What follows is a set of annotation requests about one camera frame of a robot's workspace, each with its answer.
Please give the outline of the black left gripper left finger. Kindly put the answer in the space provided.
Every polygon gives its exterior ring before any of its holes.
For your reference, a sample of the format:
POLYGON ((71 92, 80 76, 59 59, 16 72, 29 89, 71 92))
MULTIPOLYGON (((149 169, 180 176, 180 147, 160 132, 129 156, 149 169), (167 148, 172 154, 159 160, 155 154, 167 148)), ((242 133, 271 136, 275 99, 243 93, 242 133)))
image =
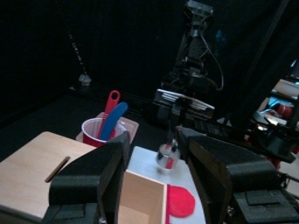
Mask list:
POLYGON ((73 160, 51 181, 48 224, 117 224, 129 133, 73 160))

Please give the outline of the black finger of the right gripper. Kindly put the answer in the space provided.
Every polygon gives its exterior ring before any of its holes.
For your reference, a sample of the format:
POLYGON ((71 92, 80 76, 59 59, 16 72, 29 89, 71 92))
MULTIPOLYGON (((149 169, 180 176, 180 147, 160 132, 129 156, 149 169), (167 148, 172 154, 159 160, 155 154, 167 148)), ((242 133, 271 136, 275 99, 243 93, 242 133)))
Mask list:
POLYGON ((168 120, 168 137, 167 137, 168 144, 173 142, 176 127, 183 122, 181 112, 183 112, 183 103, 180 100, 176 100, 171 107, 171 114, 169 114, 169 120, 168 120))

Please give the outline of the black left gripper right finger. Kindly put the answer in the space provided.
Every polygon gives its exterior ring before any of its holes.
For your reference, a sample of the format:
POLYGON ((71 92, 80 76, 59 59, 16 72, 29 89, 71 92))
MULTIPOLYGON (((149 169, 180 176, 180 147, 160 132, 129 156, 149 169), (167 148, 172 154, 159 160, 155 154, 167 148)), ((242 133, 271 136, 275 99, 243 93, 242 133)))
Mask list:
POLYGON ((272 164, 252 151, 176 129, 208 224, 280 224, 286 196, 272 164))

